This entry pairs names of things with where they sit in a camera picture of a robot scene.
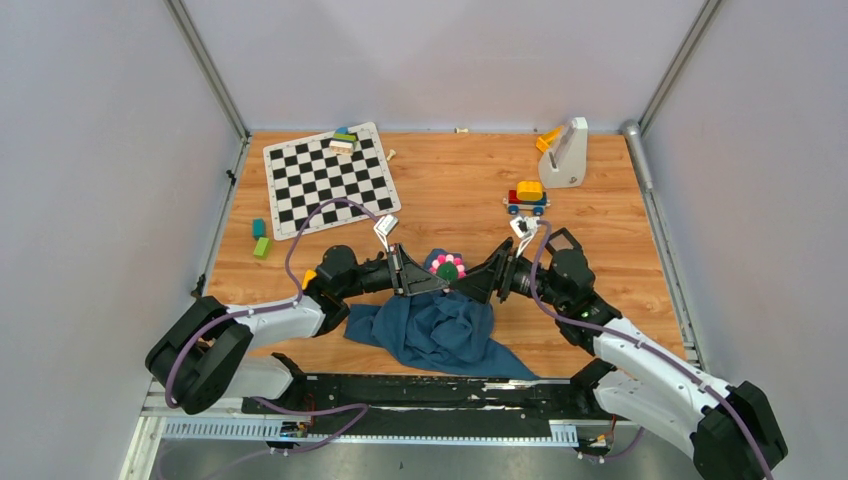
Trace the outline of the pink white flower brooch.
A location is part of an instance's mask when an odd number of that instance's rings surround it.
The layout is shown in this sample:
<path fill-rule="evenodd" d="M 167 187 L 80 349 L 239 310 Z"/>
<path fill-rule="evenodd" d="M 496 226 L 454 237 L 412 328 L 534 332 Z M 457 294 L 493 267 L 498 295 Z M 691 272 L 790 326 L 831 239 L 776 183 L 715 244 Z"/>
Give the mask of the pink white flower brooch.
<path fill-rule="evenodd" d="M 431 274 L 448 282 L 466 276 L 466 267 L 462 256 L 452 253 L 437 253 L 429 261 L 428 270 Z"/>

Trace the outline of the blue cloth garment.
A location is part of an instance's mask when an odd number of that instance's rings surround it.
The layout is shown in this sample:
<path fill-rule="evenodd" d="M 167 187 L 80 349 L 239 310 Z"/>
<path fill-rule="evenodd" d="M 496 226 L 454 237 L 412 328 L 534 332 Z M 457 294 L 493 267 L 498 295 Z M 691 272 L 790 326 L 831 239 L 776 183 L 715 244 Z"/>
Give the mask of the blue cloth garment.
<path fill-rule="evenodd" d="M 460 293 L 393 296 L 383 305 L 350 307 L 344 337 L 382 348 L 400 364 L 473 377 L 536 380 L 538 376 L 492 334 L 490 304 Z"/>

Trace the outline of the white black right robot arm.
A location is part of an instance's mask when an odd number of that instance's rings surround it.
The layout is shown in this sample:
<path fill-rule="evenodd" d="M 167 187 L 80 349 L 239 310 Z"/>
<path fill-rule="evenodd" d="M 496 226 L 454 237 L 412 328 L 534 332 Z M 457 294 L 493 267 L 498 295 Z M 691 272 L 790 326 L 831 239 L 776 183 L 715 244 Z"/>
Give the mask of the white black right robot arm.
<path fill-rule="evenodd" d="M 570 344 L 592 355 L 570 392 L 580 415 L 605 411 L 638 424 L 690 458 L 704 479 L 773 478 L 788 448 L 765 393 L 712 376 L 641 332 L 595 291 L 582 246 L 566 230 L 543 248 L 546 268 L 505 240 L 450 286 L 481 303 L 492 295 L 531 298 Z"/>

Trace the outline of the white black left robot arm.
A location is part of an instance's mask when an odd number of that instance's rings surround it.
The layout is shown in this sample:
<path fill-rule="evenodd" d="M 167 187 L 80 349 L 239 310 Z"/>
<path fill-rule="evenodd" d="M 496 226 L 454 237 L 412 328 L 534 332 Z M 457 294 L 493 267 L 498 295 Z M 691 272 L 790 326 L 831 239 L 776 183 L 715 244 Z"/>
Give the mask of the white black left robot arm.
<path fill-rule="evenodd" d="M 304 383 L 284 361 L 250 360 L 248 352 L 331 332 L 349 315 L 349 297 L 379 291 L 411 297 L 448 286 L 400 244 L 364 262 L 350 247 L 335 245 L 314 277 L 288 299 L 253 306 L 226 305 L 213 296 L 196 299 L 151 348 L 145 366 L 164 387 L 167 406 L 189 415 L 237 397 L 264 397 L 279 411 L 293 413 L 305 403 Z"/>

